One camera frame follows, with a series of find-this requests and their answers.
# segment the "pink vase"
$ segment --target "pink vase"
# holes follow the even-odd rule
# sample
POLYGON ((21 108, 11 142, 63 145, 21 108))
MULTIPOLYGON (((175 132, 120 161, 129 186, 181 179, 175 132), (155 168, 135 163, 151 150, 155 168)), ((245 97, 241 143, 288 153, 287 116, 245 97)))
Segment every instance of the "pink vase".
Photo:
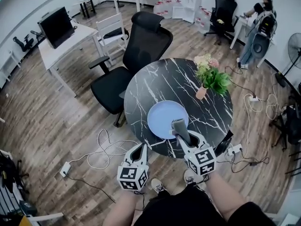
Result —
POLYGON ((207 93, 207 89, 202 86, 201 88, 198 89, 196 98, 201 100, 205 97, 206 93, 207 93))

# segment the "chair armrest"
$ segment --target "chair armrest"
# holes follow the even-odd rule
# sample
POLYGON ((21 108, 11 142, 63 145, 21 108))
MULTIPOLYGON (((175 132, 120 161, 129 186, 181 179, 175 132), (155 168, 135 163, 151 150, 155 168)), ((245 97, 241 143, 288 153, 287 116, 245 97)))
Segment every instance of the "chair armrest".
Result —
POLYGON ((237 22, 238 22, 238 20, 239 20, 239 17, 238 17, 238 16, 235 15, 235 17, 236 17, 236 20, 235 20, 235 22, 234 22, 233 27, 235 27, 235 25, 237 24, 237 22))
POLYGON ((89 69, 93 69, 99 65, 102 68, 104 73, 109 73, 109 69, 107 68, 107 66, 104 63, 104 62, 108 61, 109 59, 110 59, 109 56, 103 56, 101 58, 98 58, 97 60, 94 60, 93 62, 91 62, 89 64, 89 69))

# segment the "round table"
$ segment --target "round table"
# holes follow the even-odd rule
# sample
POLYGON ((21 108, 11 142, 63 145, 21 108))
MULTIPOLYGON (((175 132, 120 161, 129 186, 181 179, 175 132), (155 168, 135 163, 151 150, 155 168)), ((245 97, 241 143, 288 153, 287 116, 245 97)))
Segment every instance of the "round table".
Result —
POLYGON ((221 96, 209 89, 206 97, 198 100, 196 92, 201 82, 195 75, 196 69, 191 60, 162 59, 141 69, 127 87, 124 100, 127 122, 136 137, 159 154, 184 158, 176 139, 163 140, 148 127, 148 112, 160 101, 172 100, 181 104, 189 116, 188 129, 201 133, 213 147, 230 129, 233 110, 229 92, 221 96))

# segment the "jeans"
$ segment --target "jeans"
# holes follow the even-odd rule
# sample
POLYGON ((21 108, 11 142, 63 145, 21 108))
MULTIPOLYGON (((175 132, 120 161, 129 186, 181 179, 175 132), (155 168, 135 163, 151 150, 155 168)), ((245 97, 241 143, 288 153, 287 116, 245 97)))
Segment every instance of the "jeans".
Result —
POLYGON ((242 65, 250 64, 251 61, 253 60, 252 45, 253 45, 253 40, 254 40, 256 33, 257 33, 257 30, 255 29, 255 24, 252 23, 252 27, 251 27, 251 31, 250 31, 248 40, 246 42, 244 50, 242 51, 242 53, 240 54, 240 57, 239 57, 239 61, 242 65))
MULTIPOLYGON (((177 194, 178 195, 182 195, 182 196, 192 196, 194 198, 200 198, 201 199, 205 198, 205 200, 209 200, 211 202, 211 199, 208 197, 208 195, 205 193, 205 191, 203 191, 202 189, 200 189, 196 183, 190 183, 188 184, 185 189, 177 194)), ((155 203, 169 197, 170 194, 168 191, 163 190, 161 192, 158 193, 157 197, 154 197, 152 199, 150 199, 149 203, 146 205, 144 210, 147 210, 148 208, 150 208, 151 206, 153 206, 155 203)))

